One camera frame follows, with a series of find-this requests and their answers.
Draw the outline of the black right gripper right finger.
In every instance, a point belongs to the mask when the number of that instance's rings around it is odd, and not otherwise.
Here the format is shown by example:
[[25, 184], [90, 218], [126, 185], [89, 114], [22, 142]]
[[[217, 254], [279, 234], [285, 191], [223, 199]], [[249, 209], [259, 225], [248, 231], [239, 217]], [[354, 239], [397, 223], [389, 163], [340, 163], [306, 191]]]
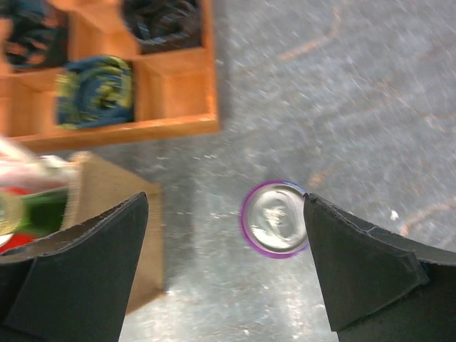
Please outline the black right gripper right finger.
[[453, 341], [455, 254], [389, 232], [324, 198], [304, 219], [331, 330], [340, 341]]

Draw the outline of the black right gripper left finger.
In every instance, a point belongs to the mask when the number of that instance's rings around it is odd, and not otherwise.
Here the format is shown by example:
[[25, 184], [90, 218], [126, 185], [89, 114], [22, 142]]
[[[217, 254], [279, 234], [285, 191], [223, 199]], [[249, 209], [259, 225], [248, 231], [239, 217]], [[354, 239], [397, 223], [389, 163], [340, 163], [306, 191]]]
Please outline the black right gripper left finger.
[[1, 254], [2, 341], [118, 341], [147, 227], [140, 192]]

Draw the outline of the green glass bottle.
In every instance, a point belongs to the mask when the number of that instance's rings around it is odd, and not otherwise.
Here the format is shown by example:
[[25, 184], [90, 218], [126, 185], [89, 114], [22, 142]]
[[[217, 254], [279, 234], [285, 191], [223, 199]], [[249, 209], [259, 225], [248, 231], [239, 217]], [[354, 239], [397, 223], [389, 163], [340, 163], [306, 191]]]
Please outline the green glass bottle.
[[1, 191], [1, 235], [22, 233], [44, 237], [62, 225], [68, 199], [66, 187], [29, 195]]

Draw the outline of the purple soda can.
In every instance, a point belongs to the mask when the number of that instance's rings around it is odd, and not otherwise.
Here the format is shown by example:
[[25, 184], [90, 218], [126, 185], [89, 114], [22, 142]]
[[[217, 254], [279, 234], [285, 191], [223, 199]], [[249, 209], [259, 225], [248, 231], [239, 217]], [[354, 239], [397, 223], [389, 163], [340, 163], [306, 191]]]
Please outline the purple soda can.
[[307, 248], [305, 194], [306, 190], [296, 183], [272, 180], [246, 195], [239, 225], [253, 249], [269, 258], [287, 259]]

